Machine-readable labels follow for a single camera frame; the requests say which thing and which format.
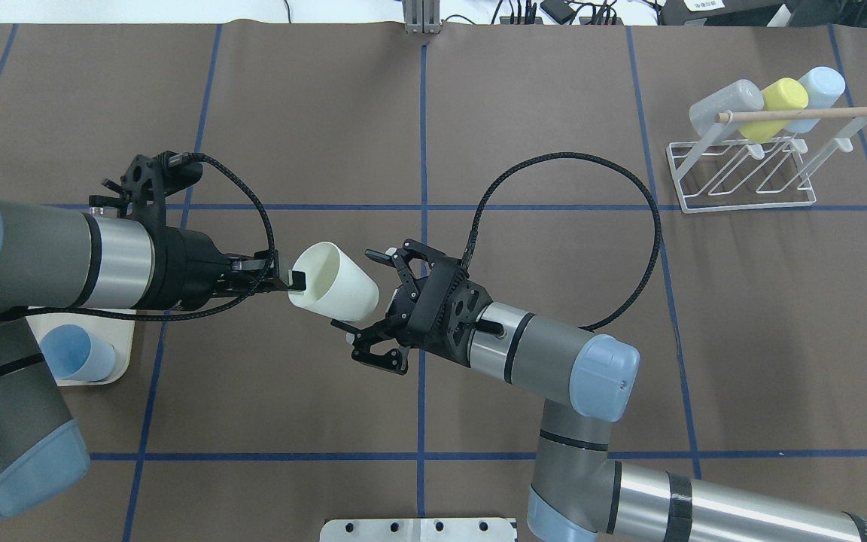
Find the light blue cup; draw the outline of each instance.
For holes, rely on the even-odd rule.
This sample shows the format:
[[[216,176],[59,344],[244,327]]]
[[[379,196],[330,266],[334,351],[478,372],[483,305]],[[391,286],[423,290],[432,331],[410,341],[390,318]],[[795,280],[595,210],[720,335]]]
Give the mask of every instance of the light blue cup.
[[[98,382],[116,368],[113,346],[77,325],[58,326],[38,346],[56,380]]]

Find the drying rack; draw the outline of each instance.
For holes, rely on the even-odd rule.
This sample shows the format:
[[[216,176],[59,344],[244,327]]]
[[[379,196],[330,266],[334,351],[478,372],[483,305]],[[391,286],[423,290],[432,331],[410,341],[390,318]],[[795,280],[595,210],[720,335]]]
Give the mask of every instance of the drying rack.
[[[808,153],[808,145],[797,134],[786,133],[771,138],[765,144],[747,139],[724,139],[744,123],[795,119],[849,121],[815,155],[806,160],[802,157]],[[853,145],[850,138],[866,124],[867,107],[718,113],[715,123],[701,140],[668,145],[668,165],[681,210],[691,214],[811,206],[818,200],[811,185],[811,176],[835,151],[851,152]],[[721,161],[726,158],[726,161],[709,178],[703,175],[694,187],[686,186],[687,175],[702,157]],[[786,163],[790,164],[787,169],[784,168]],[[747,196],[747,200],[736,202],[734,199],[738,196]]]

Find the yellow cup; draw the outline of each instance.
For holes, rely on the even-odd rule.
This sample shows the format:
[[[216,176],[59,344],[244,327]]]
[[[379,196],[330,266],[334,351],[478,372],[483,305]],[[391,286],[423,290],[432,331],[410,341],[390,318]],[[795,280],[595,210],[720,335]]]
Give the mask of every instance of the yellow cup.
[[[764,90],[765,111],[805,109],[808,107],[808,91],[791,77],[782,77]],[[765,143],[787,126],[790,120],[760,120],[744,124],[738,131],[753,143]]]

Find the white cup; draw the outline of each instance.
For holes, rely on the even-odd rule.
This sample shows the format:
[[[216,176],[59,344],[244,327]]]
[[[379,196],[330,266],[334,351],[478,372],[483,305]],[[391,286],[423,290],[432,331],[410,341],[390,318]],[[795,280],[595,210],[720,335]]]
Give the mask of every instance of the white cup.
[[[58,326],[38,346],[56,380],[98,382],[116,368],[113,346],[77,325]]]
[[[317,315],[357,322],[369,316],[379,301],[376,283],[330,241],[303,251],[293,271],[306,274],[306,290],[290,291],[290,302]]]

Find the wooden dowel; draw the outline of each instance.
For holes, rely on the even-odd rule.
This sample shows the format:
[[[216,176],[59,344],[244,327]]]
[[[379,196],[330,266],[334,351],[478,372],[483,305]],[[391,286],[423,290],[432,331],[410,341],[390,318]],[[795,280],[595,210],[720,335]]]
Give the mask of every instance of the wooden dowel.
[[[795,119],[849,119],[867,117],[865,107],[833,107],[830,109],[792,109],[779,111],[756,111],[753,113],[722,112],[715,116],[716,123],[756,123],[758,120],[795,120]]]

